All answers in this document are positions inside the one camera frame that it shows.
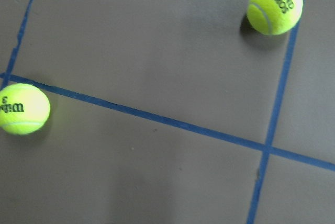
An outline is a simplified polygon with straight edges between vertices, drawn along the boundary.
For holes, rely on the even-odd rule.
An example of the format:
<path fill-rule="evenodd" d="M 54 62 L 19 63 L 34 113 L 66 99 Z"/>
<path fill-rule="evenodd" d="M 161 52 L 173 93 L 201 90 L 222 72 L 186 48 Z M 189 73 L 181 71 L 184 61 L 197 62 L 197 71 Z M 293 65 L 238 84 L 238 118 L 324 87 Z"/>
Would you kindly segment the yellow tennis ball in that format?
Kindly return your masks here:
<path fill-rule="evenodd" d="M 50 102 L 37 87 L 17 83 L 1 90 L 1 128 L 14 135 L 38 131 L 50 115 Z"/>
<path fill-rule="evenodd" d="M 281 35 L 299 22 L 303 4 L 303 0 L 249 0 L 247 19 L 263 35 Z"/>

